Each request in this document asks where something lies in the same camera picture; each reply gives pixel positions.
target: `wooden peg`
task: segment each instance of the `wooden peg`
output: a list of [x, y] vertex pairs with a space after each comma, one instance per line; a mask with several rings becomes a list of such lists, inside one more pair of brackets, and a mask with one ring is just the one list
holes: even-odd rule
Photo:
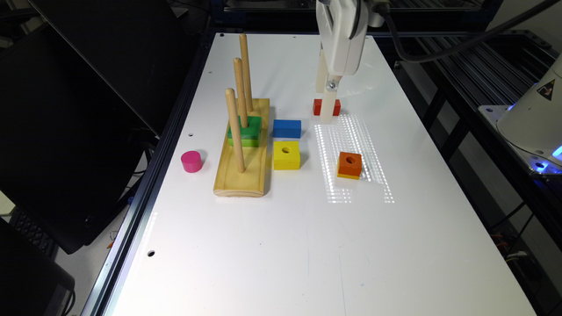
[[230, 130], [232, 132], [232, 142], [234, 147], [234, 155], [236, 156], [238, 172], [246, 171], [244, 166], [244, 153], [242, 152], [242, 139], [240, 136], [240, 125], [238, 123], [238, 113], [236, 110], [236, 96], [234, 89], [228, 88], [225, 92], [228, 105], [228, 119], [230, 121]]
[[246, 98], [244, 97], [244, 79], [242, 75], [242, 60], [234, 58], [234, 75], [236, 76], [236, 90], [238, 91], [238, 112], [240, 113], [240, 124], [248, 127], [248, 114], [246, 112]]
[[252, 103], [252, 82], [249, 78], [249, 57], [248, 57], [248, 39], [246, 34], [240, 34], [240, 50], [242, 53], [242, 67], [244, 69], [244, 88], [246, 89], [246, 110], [248, 112], [254, 111], [254, 104]]

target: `black monitor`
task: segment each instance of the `black monitor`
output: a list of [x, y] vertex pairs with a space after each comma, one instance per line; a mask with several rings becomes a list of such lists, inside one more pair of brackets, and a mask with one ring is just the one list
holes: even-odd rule
[[71, 254], [119, 213], [147, 128], [49, 25], [0, 54], [0, 83], [0, 190]]
[[163, 0], [31, 0], [54, 29], [161, 135], [197, 42]]
[[121, 211], [197, 45], [165, 1], [32, 5], [50, 25], [0, 55], [0, 190], [71, 254]]

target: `orange block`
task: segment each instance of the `orange block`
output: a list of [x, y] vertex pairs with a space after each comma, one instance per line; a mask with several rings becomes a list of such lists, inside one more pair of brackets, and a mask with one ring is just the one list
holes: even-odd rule
[[360, 154], [340, 153], [340, 158], [337, 161], [337, 176], [359, 179], [362, 169], [363, 164]]

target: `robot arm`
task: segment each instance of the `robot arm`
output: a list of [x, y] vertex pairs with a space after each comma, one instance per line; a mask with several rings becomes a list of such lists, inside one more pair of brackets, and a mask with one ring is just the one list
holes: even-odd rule
[[321, 123], [332, 119], [339, 82], [359, 68], [367, 25], [379, 27], [384, 19], [372, 8], [388, 0], [320, 0], [316, 2], [316, 21], [321, 36], [321, 55], [316, 77], [316, 92], [323, 93]]

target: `stacked blocks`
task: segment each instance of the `stacked blocks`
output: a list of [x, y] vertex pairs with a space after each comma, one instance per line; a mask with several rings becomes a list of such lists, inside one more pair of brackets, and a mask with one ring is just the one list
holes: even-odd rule
[[337, 176], [359, 180], [362, 169], [360, 154], [340, 153], [340, 158], [337, 160]]
[[[322, 107], [322, 99], [314, 99], [313, 114], [320, 115], [321, 107]], [[342, 109], [342, 104], [340, 103], [340, 99], [336, 99], [333, 116], [339, 116], [341, 109]]]
[[273, 120], [273, 137], [300, 138], [300, 121], [289, 119]]
[[298, 141], [273, 142], [273, 169], [300, 169], [300, 150]]
[[[260, 131], [262, 130], [261, 117], [248, 117], [248, 127], [240, 127], [240, 136], [243, 147], [260, 147]], [[228, 145], [233, 146], [232, 132], [228, 128]]]

